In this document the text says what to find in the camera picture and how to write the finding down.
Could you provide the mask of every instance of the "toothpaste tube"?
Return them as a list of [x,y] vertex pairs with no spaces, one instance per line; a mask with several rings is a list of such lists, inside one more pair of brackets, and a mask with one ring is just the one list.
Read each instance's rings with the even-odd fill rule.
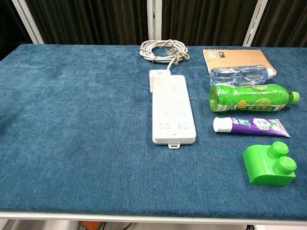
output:
[[215,132],[290,137],[278,119],[216,117]]

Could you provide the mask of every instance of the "power strip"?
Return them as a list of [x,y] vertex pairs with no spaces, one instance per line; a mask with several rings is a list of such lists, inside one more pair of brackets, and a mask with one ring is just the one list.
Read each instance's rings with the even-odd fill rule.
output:
[[151,70],[153,93],[153,142],[179,149],[192,144],[196,130],[185,77],[171,75],[169,70]]

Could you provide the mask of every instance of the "green toy block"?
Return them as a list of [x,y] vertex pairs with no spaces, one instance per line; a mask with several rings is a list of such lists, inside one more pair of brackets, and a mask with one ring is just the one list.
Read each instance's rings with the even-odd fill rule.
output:
[[287,157],[288,146],[280,141],[272,145],[251,145],[243,159],[251,184],[286,186],[294,178],[295,161]]

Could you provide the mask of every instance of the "white bottle cap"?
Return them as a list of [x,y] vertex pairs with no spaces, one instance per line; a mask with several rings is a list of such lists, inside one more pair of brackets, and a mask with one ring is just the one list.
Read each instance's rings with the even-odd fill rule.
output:
[[273,76],[275,76],[273,70],[271,68],[267,68],[268,70],[268,78],[267,79],[271,79]]
[[218,118],[213,120],[213,129],[215,132],[230,133],[232,129],[232,119],[230,117]]

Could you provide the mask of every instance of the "green soda bottle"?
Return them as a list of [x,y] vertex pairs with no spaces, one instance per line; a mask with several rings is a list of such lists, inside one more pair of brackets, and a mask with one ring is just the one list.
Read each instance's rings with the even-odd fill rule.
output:
[[280,85],[228,86],[213,85],[209,92],[210,108],[214,112],[228,110],[276,111],[286,104],[299,101],[297,92]]

